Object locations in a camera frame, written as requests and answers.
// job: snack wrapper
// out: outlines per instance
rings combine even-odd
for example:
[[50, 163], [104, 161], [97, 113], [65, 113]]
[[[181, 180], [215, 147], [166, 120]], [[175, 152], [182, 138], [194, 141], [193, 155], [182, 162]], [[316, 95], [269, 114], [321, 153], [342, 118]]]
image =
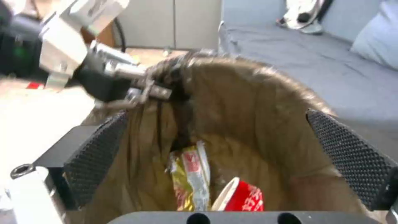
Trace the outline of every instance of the snack wrapper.
[[210, 167], [202, 141], [170, 154], [177, 211], [210, 210]]

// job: bolt hole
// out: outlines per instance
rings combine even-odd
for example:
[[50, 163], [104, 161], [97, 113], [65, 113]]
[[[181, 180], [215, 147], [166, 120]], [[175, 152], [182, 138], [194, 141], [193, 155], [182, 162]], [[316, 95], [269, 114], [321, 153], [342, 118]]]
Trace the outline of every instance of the bolt hole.
[[278, 224], [301, 224], [301, 221], [291, 213], [282, 213], [278, 216]]
[[202, 213], [195, 213], [188, 218], [187, 224], [210, 224], [210, 219]]
[[24, 173], [24, 172], [26, 172], [28, 169], [29, 169], [29, 166], [28, 166], [28, 165], [24, 165], [24, 166], [21, 166], [21, 167], [17, 168], [17, 169], [15, 170], [15, 173], [17, 173], [17, 174]]

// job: trash bag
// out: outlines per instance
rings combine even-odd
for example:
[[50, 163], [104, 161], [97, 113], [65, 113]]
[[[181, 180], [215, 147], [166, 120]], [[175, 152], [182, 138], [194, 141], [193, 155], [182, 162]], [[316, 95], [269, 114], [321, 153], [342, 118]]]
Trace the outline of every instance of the trash bag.
[[[137, 211], [175, 211], [168, 156], [186, 138], [202, 140], [212, 202], [234, 177], [259, 187], [266, 211], [367, 214], [322, 151], [308, 108], [333, 114], [312, 90], [271, 65], [189, 53], [147, 70], [173, 88], [169, 101], [130, 109], [119, 152], [92, 202], [73, 223], [101, 224]], [[112, 111], [93, 111], [86, 124]]]

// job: gray couch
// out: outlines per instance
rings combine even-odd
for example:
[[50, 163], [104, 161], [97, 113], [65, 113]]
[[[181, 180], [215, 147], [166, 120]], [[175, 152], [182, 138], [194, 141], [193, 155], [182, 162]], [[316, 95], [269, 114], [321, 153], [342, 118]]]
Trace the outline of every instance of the gray couch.
[[284, 0], [225, 0], [220, 50], [266, 62], [319, 94], [339, 117], [398, 139], [398, 71], [349, 51], [381, 0], [334, 0], [322, 36], [279, 28]]

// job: white cabinet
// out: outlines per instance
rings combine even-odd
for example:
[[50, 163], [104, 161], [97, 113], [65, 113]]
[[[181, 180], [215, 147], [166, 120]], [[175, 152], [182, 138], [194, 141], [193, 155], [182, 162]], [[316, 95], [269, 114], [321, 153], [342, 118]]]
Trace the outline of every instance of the white cabinet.
[[175, 0], [176, 48], [216, 49], [221, 0]]
[[130, 0], [118, 18], [128, 47], [216, 49], [221, 1]]
[[[126, 45], [174, 46], [173, 12], [173, 0], [130, 0], [127, 9], [118, 16], [126, 36]], [[115, 38], [120, 45], [116, 32]]]

